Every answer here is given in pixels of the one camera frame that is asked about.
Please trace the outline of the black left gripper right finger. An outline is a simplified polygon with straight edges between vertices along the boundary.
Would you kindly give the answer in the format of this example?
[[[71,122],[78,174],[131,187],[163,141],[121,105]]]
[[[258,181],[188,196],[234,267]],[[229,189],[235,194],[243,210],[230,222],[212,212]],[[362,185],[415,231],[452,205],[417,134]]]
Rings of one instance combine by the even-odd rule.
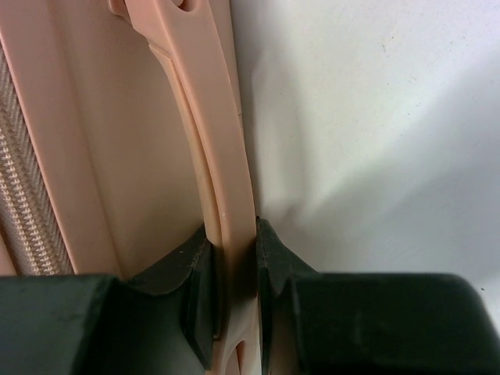
[[[321,273],[257,219],[264,374],[496,374],[480,295],[449,273]]]

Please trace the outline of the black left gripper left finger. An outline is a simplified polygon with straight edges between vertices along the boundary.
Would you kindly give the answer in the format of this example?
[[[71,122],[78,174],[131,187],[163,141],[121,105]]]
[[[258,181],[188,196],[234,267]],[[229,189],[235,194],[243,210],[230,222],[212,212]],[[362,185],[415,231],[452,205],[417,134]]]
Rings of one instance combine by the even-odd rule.
[[[1,279],[4,374],[204,374],[213,362],[213,247],[203,229],[122,281]]]

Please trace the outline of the pink hard-shell suitcase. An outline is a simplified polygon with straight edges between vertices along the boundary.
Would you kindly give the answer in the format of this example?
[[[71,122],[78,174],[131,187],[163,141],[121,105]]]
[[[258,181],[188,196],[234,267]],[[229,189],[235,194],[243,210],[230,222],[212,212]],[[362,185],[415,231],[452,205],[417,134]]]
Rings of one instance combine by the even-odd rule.
[[[146,270],[203,229],[204,374],[258,364],[255,206],[227,1],[1,4],[1,279]]]

